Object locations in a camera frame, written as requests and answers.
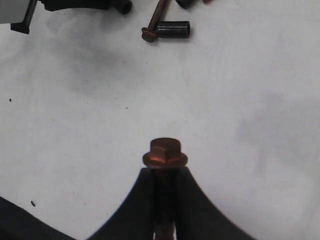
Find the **copper bolt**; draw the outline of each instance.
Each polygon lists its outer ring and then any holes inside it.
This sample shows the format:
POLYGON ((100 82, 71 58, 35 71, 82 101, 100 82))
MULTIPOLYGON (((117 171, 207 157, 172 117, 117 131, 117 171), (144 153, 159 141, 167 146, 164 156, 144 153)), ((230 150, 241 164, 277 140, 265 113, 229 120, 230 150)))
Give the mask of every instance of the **copper bolt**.
POLYGON ((174 240, 175 176, 187 162, 180 142, 173 138, 151 141, 150 152, 143 156, 143 163, 153 170, 155 179, 155 240, 174 240))
POLYGON ((142 28, 142 38, 148 43, 153 43, 158 38, 156 34, 157 24, 164 14, 168 1, 169 0, 159 0, 150 20, 149 26, 142 28))
POLYGON ((181 152, 181 143, 173 138, 151 141, 150 152, 143 156, 143 163, 151 169, 176 169, 187 162, 188 157, 181 152))

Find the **bolt head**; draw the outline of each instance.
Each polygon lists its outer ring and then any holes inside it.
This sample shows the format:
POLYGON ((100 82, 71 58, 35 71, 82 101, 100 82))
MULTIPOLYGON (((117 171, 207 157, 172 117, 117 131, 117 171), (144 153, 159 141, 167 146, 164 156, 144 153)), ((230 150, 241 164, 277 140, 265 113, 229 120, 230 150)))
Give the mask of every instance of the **bolt head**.
POLYGON ((151 141, 150 152, 143 156, 143 163, 151 169, 184 167, 188 157, 181 152, 181 143, 173 138, 158 138, 151 141))
POLYGON ((153 43, 157 38, 157 34, 154 30, 144 27, 142 28, 142 39, 148 43, 153 43))

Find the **white surface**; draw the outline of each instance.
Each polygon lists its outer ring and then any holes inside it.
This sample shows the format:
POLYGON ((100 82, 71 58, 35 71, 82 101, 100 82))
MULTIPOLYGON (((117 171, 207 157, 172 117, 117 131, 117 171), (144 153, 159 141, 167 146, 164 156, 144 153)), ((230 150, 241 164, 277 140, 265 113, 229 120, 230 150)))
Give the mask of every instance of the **white surface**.
POLYGON ((166 20, 193 36, 152 45, 140 28, 156 4, 125 17, 39 5, 30 36, 0 27, 0 195, 83 240, 150 140, 174 137, 258 240, 320 239, 320 1, 172 2, 166 20))
POLYGON ((0 24, 21 23, 30 0, 0 0, 0 24))

